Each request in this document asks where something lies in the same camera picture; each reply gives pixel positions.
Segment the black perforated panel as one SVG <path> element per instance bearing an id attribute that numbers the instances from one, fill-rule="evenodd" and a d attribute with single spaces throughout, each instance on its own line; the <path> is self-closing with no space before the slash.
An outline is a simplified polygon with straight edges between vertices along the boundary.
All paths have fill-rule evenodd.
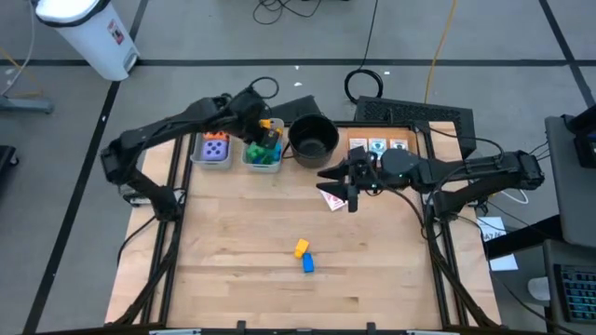
<path id="1" fill-rule="evenodd" d="M 463 158 L 476 149 L 474 117 L 471 109 L 424 104 L 404 100 L 361 97 L 354 115 L 355 122 L 397 124 L 399 121 L 452 122 L 459 138 Z"/>

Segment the black triangular panel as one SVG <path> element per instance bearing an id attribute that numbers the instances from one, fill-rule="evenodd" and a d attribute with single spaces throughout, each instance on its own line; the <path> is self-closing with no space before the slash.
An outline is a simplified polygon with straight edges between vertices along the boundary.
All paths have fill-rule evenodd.
<path id="1" fill-rule="evenodd" d="M 322 115 L 322 111 L 319 109 L 313 95 L 291 100 L 271 108 L 271 116 L 281 119 L 286 126 L 309 114 Z"/>

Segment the white paper sheet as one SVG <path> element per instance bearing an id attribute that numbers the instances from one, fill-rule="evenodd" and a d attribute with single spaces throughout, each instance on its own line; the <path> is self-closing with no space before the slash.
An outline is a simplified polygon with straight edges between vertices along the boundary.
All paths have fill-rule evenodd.
<path id="1" fill-rule="evenodd" d="M 507 234 L 500 217 L 478 217 L 477 224 L 481 229 L 484 243 Z M 518 264 L 513 254 L 490 260 L 490 268 L 494 272 L 517 271 Z"/>

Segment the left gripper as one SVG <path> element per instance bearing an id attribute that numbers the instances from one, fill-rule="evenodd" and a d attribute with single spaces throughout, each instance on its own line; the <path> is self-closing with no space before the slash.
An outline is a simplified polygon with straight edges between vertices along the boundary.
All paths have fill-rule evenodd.
<path id="1" fill-rule="evenodd" d="M 264 100 L 255 91 L 239 92 L 227 103 L 227 115 L 232 117 L 227 125 L 227 133 L 242 140 L 260 140 L 261 147 L 275 149 L 280 133 L 260 124 L 265 108 Z"/>

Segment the red playing card box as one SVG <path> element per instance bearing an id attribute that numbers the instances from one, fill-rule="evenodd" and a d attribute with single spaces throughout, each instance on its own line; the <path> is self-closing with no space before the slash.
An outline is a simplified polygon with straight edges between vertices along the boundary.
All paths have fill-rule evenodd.
<path id="1" fill-rule="evenodd" d="M 327 193 L 322 190 L 320 190 L 320 193 L 321 193 L 323 199 L 326 201 L 326 203 L 329 206 L 331 211 L 335 211 L 340 208 L 343 208 L 347 204 L 347 202 L 345 200 L 342 200 L 333 194 Z"/>

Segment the grey desk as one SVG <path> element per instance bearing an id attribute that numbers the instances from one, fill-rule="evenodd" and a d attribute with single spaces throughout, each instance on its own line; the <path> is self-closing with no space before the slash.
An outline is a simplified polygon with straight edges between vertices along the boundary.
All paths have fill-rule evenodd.
<path id="1" fill-rule="evenodd" d="M 596 168 L 580 165 L 575 135 L 561 117 L 545 119 L 562 236 L 570 244 L 596 248 Z"/>

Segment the grey plastic bin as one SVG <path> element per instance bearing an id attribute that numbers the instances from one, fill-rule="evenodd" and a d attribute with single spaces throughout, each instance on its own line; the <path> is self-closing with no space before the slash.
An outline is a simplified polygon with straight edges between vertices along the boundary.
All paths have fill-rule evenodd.
<path id="1" fill-rule="evenodd" d="M 232 165 L 232 140 L 231 140 L 231 137 L 230 137 L 230 141 L 229 141 L 229 149 L 228 149 L 227 158 L 221 162 L 208 162 L 208 161 L 201 160 L 201 149 L 202 149 L 202 144 L 204 142 L 203 137 L 202 137 L 203 134 L 204 133 L 198 134 L 196 137 L 195 150 L 190 157 L 191 161 L 195 164 L 198 164 L 199 166 L 201 166 L 204 169 L 219 169 L 219 170 L 229 169 Z"/>
<path id="2" fill-rule="evenodd" d="M 279 138 L 279 141 L 283 145 L 283 136 Z M 250 144 L 245 144 L 242 152 L 242 163 L 248 167 L 248 170 L 253 172 L 261 172 L 261 173 L 277 173 L 281 168 L 282 158 L 278 162 L 274 162 L 271 165 L 263 165 L 260 164 L 251 164 L 247 161 L 246 158 L 246 149 Z M 273 156 L 274 149 L 272 151 L 267 152 L 266 154 L 270 154 Z"/>

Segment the white computer mouse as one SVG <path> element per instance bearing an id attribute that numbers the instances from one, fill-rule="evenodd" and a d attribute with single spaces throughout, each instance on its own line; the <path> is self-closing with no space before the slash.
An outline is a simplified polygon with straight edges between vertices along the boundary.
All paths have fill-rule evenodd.
<path id="1" fill-rule="evenodd" d="M 549 279 L 546 276 L 531 278 L 527 283 L 530 295 L 537 301 L 549 302 Z"/>

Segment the black desk device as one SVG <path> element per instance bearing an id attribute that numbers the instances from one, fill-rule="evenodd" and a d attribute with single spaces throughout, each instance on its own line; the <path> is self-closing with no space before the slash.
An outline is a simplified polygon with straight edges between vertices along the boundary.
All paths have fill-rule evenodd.
<path id="1" fill-rule="evenodd" d="M 596 104 L 576 116 L 562 116 L 566 128 L 575 136 L 576 154 L 583 168 L 596 168 Z"/>

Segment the large green toy block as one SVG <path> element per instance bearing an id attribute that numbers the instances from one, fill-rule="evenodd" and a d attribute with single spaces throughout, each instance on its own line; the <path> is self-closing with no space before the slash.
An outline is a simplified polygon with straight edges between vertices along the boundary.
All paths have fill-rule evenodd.
<path id="1" fill-rule="evenodd" d="M 247 161 L 251 164 L 260 164 L 266 156 L 267 150 L 255 142 L 249 145 L 246 149 Z"/>

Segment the purple foam die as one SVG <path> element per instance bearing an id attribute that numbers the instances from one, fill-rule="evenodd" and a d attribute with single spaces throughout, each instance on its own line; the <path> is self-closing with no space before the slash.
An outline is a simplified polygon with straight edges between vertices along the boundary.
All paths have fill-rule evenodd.
<path id="1" fill-rule="evenodd" d="M 229 141 L 209 140 L 204 141 L 201 149 L 201 160 L 208 162 L 221 162 L 228 156 Z"/>

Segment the white trash bin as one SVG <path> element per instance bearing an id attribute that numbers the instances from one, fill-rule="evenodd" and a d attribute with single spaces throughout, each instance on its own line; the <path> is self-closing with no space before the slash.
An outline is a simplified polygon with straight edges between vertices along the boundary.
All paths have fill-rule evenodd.
<path id="1" fill-rule="evenodd" d="M 140 58 L 112 0 L 37 0 L 35 16 L 106 80 L 127 79 Z"/>

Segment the orange plastic tray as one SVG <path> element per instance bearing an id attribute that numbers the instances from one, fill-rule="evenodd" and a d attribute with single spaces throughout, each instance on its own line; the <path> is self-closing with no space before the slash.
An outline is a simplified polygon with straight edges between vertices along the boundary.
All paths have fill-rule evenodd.
<path id="1" fill-rule="evenodd" d="M 387 149 L 381 157 L 377 155 L 376 169 L 381 181 L 394 188 L 404 188 L 412 178 L 420 157 L 418 154 L 418 144 L 414 133 L 404 128 L 351 128 L 347 131 L 347 144 L 351 138 L 367 139 L 382 138 L 386 139 Z M 409 150 L 391 149 L 390 139 L 407 140 Z"/>

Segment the backlit keyboard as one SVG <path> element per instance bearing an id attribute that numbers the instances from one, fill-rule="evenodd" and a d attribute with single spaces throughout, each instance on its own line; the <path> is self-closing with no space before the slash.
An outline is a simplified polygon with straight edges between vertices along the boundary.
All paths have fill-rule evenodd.
<path id="1" fill-rule="evenodd" d="M 555 264 L 553 271 L 565 320 L 596 325 L 596 266 Z"/>

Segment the dark keyboard desk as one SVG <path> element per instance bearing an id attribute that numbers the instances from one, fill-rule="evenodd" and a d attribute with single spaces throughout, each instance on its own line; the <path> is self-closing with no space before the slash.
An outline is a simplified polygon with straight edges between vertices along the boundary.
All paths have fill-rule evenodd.
<path id="1" fill-rule="evenodd" d="M 549 329 L 555 333 L 563 333 L 568 329 L 578 335 L 596 335 L 595 324 L 570 323 L 565 320 L 553 271 L 555 264 L 596 266 L 596 248 L 573 246 L 547 240 L 543 245 L 543 251 L 550 292 L 549 307 L 546 308 L 546 311 L 547 317 L 555 323 L 555 326 L 549 326 Z"/>

